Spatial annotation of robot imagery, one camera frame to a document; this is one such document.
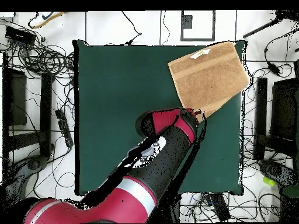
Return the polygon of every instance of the shoe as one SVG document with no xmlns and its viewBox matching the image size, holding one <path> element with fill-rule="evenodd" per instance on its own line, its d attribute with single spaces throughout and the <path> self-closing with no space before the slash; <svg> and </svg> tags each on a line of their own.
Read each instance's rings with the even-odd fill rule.
<svg viewBox="0 0 299 224">
<path fill-rule="evenodd" d="M 61 16 L 63 13 L 64 12 L 37 12 L 36 16 L 29 21 L 28 26 L 32 29 L 38 29 L 47 24 L 50 20 Z"/>
</svg>

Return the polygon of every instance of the green table surface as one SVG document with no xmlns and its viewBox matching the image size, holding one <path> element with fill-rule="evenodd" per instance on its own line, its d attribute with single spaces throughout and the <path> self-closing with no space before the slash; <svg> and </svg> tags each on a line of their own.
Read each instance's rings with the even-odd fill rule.
<svg viewBox="0 0 299 224">
<path fill-rule="evenodd" d="M 240 58 L 244 44 L 235 45 Z M 87 46 L 81 40 L 77 45 L 79 133 L 75 138 L 79 138 L 80 171 L 76 183 L 83 195 L 97 189 L 142 140 L 135 130 L 139 115 L 182 106 L 167 63 L 204 47 Z M 207 119 L 206 137 L 180 192 L 242 193 L 240 110 L 239 93 Z"/>
</svg>

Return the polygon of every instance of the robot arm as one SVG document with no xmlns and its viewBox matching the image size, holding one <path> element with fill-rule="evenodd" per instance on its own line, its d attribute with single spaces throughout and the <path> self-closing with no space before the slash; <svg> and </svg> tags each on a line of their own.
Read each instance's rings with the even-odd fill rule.
<svg viewBox="0 0 299 224">
<path fill-rule="evenodd" d="M 145 223 L 196 139 L 197 126 L 191 109 L 143 114 L 136 129 L 146 138 L 129 151 L 102 186 L 81 201 L 90 208 L 47 198 L 31 207 L 24 223 Z M 123 176 L 117 181 L 119 171 Z"/>
</svg>

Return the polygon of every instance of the silver band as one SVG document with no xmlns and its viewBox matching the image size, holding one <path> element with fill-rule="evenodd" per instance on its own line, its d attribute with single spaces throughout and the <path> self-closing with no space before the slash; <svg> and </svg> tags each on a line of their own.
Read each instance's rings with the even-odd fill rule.
<svg viewBox="0 0 299 224">
<path fill-rule="evenodd" d="M 116 187 L 123 189 L 136 198 L 147 211 L 147 215 L 150 216 L 152 210 L 155 207 L 155 202 L 152 199 L 151 194 L 140 184 L 129 178 L 123 178 L 123 181 Z"/>
<path fill-rule="evenodd" d="M 38 218 L 42 215 L 42 213 L 44 213 L 47 209 L 49 209 L 49 207 L 52 207 L 53 205 L 59 204 L 59 203 L 61 203 L 61 201 L 54 201 L 54 202 L 51 202 L 51 203 L 45 205 L 44 207 L 42 207 L 42 209 L 40 209 L 38 211 L 38 213 L 35 214 L 35 216 L 32 219 L 30 224 L 35 224 L 36 221 L 38 220 Z"/>
</svg>

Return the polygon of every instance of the floor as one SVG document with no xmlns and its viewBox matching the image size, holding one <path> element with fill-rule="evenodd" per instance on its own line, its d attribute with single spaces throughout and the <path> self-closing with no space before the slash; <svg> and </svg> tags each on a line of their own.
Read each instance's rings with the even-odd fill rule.
<svg viewBox="0 0 299 224">
<path fill-rule="evenodd" d="M 200 15 L 200 13 L 189 11 L 189 15 Z M 274 19 L 273 10 L 217 10 L 215 12 L 215 41 L 180 41 L 180 13 L 179 10 L 162 11 L 146 11 L 146 12 L 126 12 L 127 16 L 135 24 L 136 30 L 141 32 L 142 35 L 138 36 L 132 45 L 134 44 L 146 44 L 148 46 L 158 46 L 160 36 L 160 18 L 162 19 L 161 29 L 161 43 L 166 46 L 175 45 L 209 45 L 220 41 L 235 41 L 242 40 L 242 36 L 252 31 L 253 29 L 269 22 Z M 35 13 L 16 13 L 13 18 L 13 22 L 17 25 L 28 27 L 28 21 L 35 16 Z M 3 26 L 0 23 L 0 43 L 5 43 Z M 289 20 L 284 20 L 281 23 L 270 27 L 260 33 L 256 33 L 253 36 L 248 37 L 248 46 L 246 50 L 246 66 L 249 69 L 251 75 L 258 69 L 266 68 L 267 64 L 264 58 L 264 49 L 267 43 L 287 33 L 291 30 L 295 23 Z M 73 39 L 85 40 L 89 45 L 104 45 L 107 43 L 123 44 L 126 41 L 135 37 L 135 31 L 131 23 L 126 20 L 124 15 L 119 12 L 68 12 L 46 24 L 41 29 L 38 29 L 41 36 L 45 37 L 45 45 L 52 46 L 53 50 L 66 54 L 73 52 L 71 41 Z M 274 61 L 276 65 L 283 65 L 299 59 L 299 53 L 296 54 L 294 50 L 299 47 L 298 34 L 291 35 L 278 39 L 268 46 L 267 59 Z M 13 57 L 13 63 L 19 64 L 17 57 Z M 290 67 L 283 65 L 283 76 L 289 75 L 287 78 L 294 77 L 294 70 L 290 70 Z M 271 97 L 272 97 L 272 85 L 274 81 L 280 81 L 284 78 L 268 73 L 268 69 L 258 71 L 255 77 L 262 76 L 263 73 L 267 74 L 268 78 L 268 113 L 267 113 L 267 130 L 270 128 L 270 111 L 271 111 Z M 64 87 L 69 82 L 65 78 L 54 82 L 53 92 L 53 105 L 54 109 L 57 106 L 62 105 L 65 101 Z M 38 79 L 27 80 L 27 113 L 32 119 L 36 129 L 39 129 L 39 106 L 34 102 L 40 101 L 40 83 Z M 246 94 L 246 108 L 247 113 L 245 118 L 245 149 L 250 151 L 252 149 L 252 128 L 254 123 L 254 109 L 255 102 L 251 99 L 255 97 L 254 87 L 248 89 Z M 71 100 L 74 100 L 74 95 L 71 92 L 69 95 Z M 66 116 L 68 119 L 70 130 L 74 130 L 75 113 L 71 113 L 70 109 L 66 109 Z M 61 136 L 57 119 L 52 119 L 52 140 L 56 142 L 55 157 L 63 155 L 67 151 L 67 147 Z M 11 135 L 27 133 L 33 131 L 30 121 L 26 126 L 14 127 L 11 129 Z M 19 149 L 10 154 L 10 159 L 18 161 L 27 156 L 31 151 L 37 149 L 37 145 L 32 145 L 27 148 Z M 265 158 L 269 158 L 273 155 L 273 152 L 267 152 Z M 260 199 L 261 207 L 258 207 L 257 200 L 266 193 L 271 193 L 279 197 L 278 189 L 276 186 L 269 186 L 263 182 L 263 176 L 258 171 L 258 165 L 255 161 L 250 160 L 250 152 L 245 153 L 245 168 L 243 174 L 244 182 L 244 195 L 232 196 L 228 193 L 224 193 L 225 200 L 228 202 L 230 214 L 232 218 L 229 222 L 275 222 L 278 221 L 277 211 L 279 211 L 280 201 L 272 196 L 265 195 Z M 286 156 L 278 154 L 274 157 L 279 162 L 284 162 L 288 167 L 291 167 L 291 159 L 286 159 Z M 39 180 L 36 184 L 36 193 L 40 197 L 56 197 L 58 199 L 71 198 L 73 200 L 80 200 L 81 197 L 74 194 L 74 173 L 75 173 L 75 159 L 74 149 L 64 156 L 62 159 L 54 161 L 48 165 L 39 174 Z M 37 176 L 32 176 L 27 186 L 28 197 L 35 197 L 33 193 L 33 185 L 36 182 Z M 214 217 L 213 207 L 202 205 L 201 208 L 197 207 L 193 215 L 190 214 L 191 205 L 196 205 L 201 197 L 201 194 L 185 193 L 181 200 L 181 222 L 217 222 L 219 221 Z"/>
</svg>

